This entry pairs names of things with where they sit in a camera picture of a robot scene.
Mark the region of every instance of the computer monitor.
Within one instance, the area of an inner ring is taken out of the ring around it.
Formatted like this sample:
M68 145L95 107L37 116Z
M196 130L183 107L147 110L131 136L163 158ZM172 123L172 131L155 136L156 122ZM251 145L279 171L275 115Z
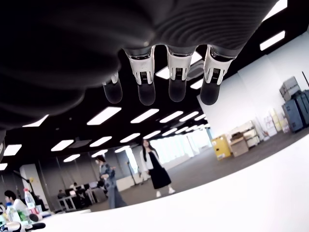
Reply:
M74 191L74 189L72 189L72 188L68 188L68 189L66 189L66 190L64 190L65 191L65 193L66 193L66 195L67 196L70 196L71 195L71 191Z
M89 183L89 187L90 187L91 189L94 189L94 188L96 188L97 186L98 186L98 182L97 182L97 181L94 181L94 182Z

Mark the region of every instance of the water bottle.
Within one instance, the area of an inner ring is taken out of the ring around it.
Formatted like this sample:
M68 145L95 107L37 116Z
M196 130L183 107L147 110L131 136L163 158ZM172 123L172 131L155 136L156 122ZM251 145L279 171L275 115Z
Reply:
M17 210L12 206L11 202L8 202L6 204L7 208L6 208L6 214L9 218L10 221L17 221L20 222L20 218L18 215Z
M29 190L27 188L24 188L24 192L25 192L25 202L26 202L26 205L27 205L28 209L33 214L39 214L39 212L37 211L37 208L36 208L33 196L31 195Z

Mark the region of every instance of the black case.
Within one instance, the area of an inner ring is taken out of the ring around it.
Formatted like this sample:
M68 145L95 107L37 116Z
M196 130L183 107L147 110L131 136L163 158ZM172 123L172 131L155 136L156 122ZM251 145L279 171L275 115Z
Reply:
M296 132L302 129L303 122L294 99L287 101L283 106L283 111L288 119L291 131Z

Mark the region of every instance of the ceiling light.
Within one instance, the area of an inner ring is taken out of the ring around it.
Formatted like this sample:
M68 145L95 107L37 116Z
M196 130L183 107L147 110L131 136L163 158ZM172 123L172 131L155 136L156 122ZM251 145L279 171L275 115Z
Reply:
M194 119L194 121L199 121L199 120L201 120L201 119L203 119L203 118L205 118L205 117L206 117L205 114L200 115L200 116L196 117L196 118Z
M184 127L184 128L182 128L182 129L176 131L175 134L179 134L179 133L185 131L185 130L188 129L188 128L189 128L189 127Z
M107 149L100 150L97 153L93 154L91 157L94 158L94 157L101 156L101 155L104 156L106 152L107 152Z
M143 139L149 139L151 137L154 137L155 135L159 134L161 131L160 130L156 130L148 135L146 135L145 137L143 137Z
M179 119L179 121L180 121L180 122L185 122L186 120L188 120L188 119L194 117L195 115L198 115L198 111L192 112L191 114L189 114L189 115L187 115L187 116L185 116L185 117Z
M80 157L81 155L80 154L76 154L76 155L71 155L70 157L67 157L65 160L63 160L63 162L70 162L72 160L75 160L77 159L78 157Z
M120 140L121 143L126 143L126 142L129 142L130 140L136 138L140 136L140 133L134 133L134 134L131 134L130 136L128 136L127 138L124 138L123 140Z
M72 139L62 140L60 143L58 143L56 146L54 146L51 151L62 151L64 148L66 148L67 146L69 146L73 142L74 142L74 140L72 140Z
M115 150L115 153L119 153L119 152L121 152L121 151L125 151L125 150L127 150L128 148L130 148L129 145L128 145L128 146L123 146L123 147L119 148L118 150Z
M167 135L169 135L169 134L172 134L172 133L173 133L174 131L176 131L176 130L177 130L177 128L173 128L173 129L171 129L171 130L169 130L169 131L163 133L162 136L167 136Z
M198 62L200 59L202 59L202 56L198 52L194 52L191 58L190 65ZM156 73L156 76L164 79L169 79L169 68L166 66L164 69L158 71Z
M178 117L179 115L182 115L183 114L183 111L176 111L175 113L167 116L166 118L160 120L161 123L166 123L168 121L171 121L172 119Z
M273 44L279 42L280 40L282 40L285 36L285 31L283 30L282 32L280 32L279 34L271 37L270 39L266 40L265 42L262 42L260 44L260 49L261 51L265 50L266 48L272 46Z
M270 10L270 12L266 15L266 17L263 19L265 21L266 19L272 17L276 13L282 11L283 9L288 7L288 0L279 0L276 5Z
M3 171L7 166L7 163L0 163L0 171Z
M21 148L21 144L8 145L4 151L4 156L14 156Z
M195 82L193 85L191 85L190 87L191 88L194 88L194 89L199 89L202 87L202 84L203 84L203 79L200 79L199 81Z
M103 122L105 122L107 119L109 119L111 116L118 113L120 110L121 110L121 107L109 106L105 108L97 116L95 116L93 119L91 119L89 122L87 122L87 125L100 125Z
M142 115L133 119L131 121L131 123L140 123L140 122L144 121L145 119L149 118L150 116L154 115L158 111L159 111L158 109L150 109L150 110L146 111L145 113L143 113Z
M198 130L198 129L203 128L204 126L205 126L204 124L201 124L201 125L199 125L198 127L196 127L194 130L196 131L196 130Z
M188 129L185 130L185 132L189 132L189 131L193 131L195 129L195 127L197 127L197 125L194 125Z
M90 144L90 147L100 146L101 144L105 143L106 141L109 141L111 138L112 138L111 136L102 137L99 140L96 140L94 143Z
M45 115L43 118L41 118L39 121L28 124L28 125L24 125L23 127L39 127L44 120L48 117L48 115Z

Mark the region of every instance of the yellow cabinet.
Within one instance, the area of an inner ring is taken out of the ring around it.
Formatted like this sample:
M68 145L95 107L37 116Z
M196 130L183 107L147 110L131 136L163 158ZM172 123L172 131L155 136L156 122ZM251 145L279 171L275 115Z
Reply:
M231 156L231 151L225 135L212 139L211 144L218 160Z

